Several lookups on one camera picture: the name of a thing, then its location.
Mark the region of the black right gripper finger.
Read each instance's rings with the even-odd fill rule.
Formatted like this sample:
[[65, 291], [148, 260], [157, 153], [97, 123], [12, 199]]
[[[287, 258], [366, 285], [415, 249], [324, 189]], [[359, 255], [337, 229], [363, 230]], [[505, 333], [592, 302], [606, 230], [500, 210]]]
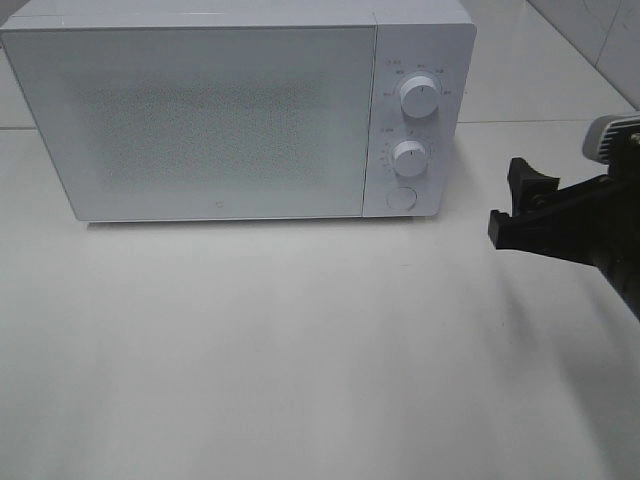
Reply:
[[594, 266], [599, 219], [599, 209], [591, 202], [563, 201], [513, 215], [492, 210], [488, 235], [497, 250]]
[[513, 213], [530, 213], [550, 205], [574, 200], [594, 192], [609, 182], [606, 175], [600, 175], [560, 189], [559, 178], [536, 171], [521, 157], [511, 159], [507, 173]]

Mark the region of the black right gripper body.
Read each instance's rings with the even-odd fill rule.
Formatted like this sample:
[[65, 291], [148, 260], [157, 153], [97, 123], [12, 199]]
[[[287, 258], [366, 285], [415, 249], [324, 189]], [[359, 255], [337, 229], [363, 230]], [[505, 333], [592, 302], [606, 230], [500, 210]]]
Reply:
[[597, 193], [592, 260], [639, 319], [639, 184], [603, 177]]

